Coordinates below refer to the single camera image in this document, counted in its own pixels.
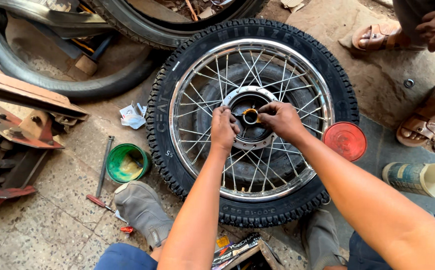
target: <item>stone floor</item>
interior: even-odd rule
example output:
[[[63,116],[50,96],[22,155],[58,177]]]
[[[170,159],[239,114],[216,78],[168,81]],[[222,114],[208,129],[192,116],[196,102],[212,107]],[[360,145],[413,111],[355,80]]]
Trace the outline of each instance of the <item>stone floor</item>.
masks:
[[[384,126],[395,127],[435,84],[435,53],[379,52],[355,58],[341,45],[346,45],[348,33],[362,23],[389,20],[388,16],[373,12],[357,0],[306,3],[305,8],[290,15],[280,10],[279,0],[271,0],[261,15],[275,15],[327,46],[350,76],[361,112]],[[154,76],[116,98],[80,104],[92,116],[69,134],[56,138],[66,149],[52,154],[34,185],[39,192],[0,207],[0,269],[92,269],[112,243],[129,243],[149,252],[142,236],[134,233],[126,238],[119,230],[124,223],[86,200],[85,195],[95,192],[107,136],[116,136],[114,145],[133,143],[148,150],[144,128],[122,126],[118,111],[130,101],[145,104]],[[414,79],[416,86],[404,88],[406,78]],[[21,118],[29,111],[2,102],[0,105]],[[175,218],[182,203],[169,192],[156,170],[142,181],[154,187],[166,213]],[[117,187],[109,179],[105,181],[103,198],[107,204],[113,205],[112,193]],[[287,269],[305,269],[307,261],[302,252],[298,253],[298,245],[281,241],[288,238],[287,228],[257,231]],[[238,241],[251,231],[221,225],[218,234]]]

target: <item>tire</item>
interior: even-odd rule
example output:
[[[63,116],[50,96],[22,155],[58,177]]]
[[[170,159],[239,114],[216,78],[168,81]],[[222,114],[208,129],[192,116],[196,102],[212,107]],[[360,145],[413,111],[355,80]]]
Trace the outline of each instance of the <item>tire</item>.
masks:
[[[256,35],[258,30],[261,31],[259,37]],[[171,95],[190,64],[210,48],[222,44],[224,41],[220,37],[228,37],[226,42],[242,38],[234,33],[283,43],[302,54],[323,75],[329,87],[335,122],[359,124],[357,101],[346,72],[338,60],[310,35],[292,26],[264,19],[239,19],[211,26],[184,42],[167,59],[154,81],[147,107],[147,138],[153,160],[170,189],[182,200],[195,180],[181,161],[172,156],[175,147],[168,132],[169,123],[162,119],[168,119]],[[297,191],[272,201],[248,203],[221,196],[219,221],[237,227],[276,226],[299,219],[329,200],[321,180],[315,176]]]
[[[0,14],[0,70],[8,76],[67,96],[71,101],[96,101],[129,91],[145,80],[163,60],[159,56],[162,53],[152,51],[144,61],[137,59],[104,78],[83,82],[52,79],[35,72],[13,53],[3,34],[7,19],[3,21],[2,17]]]
[[[87,0],[92,9],[123,35],[161,50],[174,50],[193,34],[216,23],[254,17],[268,2],[269,0],[235,0],[208,19],[172,23],[150,17],[126,0]]]

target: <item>forearm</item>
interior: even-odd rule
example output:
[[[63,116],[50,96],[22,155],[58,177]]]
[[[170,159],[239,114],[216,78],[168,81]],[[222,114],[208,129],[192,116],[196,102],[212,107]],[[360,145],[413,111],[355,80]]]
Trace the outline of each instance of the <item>forearm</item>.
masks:
[[[209,269],[219,216],[221,172],[227,158],[211,148],[164,246],[158,269]]]
[[[435,263],[426,259],[435,258],[435,218],[310,133],[291,143],[317,172],[347,222],[392,268]]]

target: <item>red cap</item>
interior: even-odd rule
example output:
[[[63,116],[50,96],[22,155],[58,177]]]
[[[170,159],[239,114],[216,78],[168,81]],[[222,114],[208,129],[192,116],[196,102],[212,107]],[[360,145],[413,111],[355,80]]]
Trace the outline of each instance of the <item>red cap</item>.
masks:
[[[337,122],[324,132],[324,144],[350,162],[355,162],[364,155],[367,140],[364,132],[349,122]]]

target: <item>red screwdriver handle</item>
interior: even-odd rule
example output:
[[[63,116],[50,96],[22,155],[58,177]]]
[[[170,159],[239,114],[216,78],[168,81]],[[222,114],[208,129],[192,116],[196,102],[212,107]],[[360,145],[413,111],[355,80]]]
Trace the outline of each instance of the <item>red screwdriver handle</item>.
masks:
[[[103,201],[99,200],[99,198],[96,196],[93,196],[91,194],[87,194],[86,198],[88,198],[89,200],[91,200],[95,204],[99,205],[100,207],[106,207],[106,204]]]

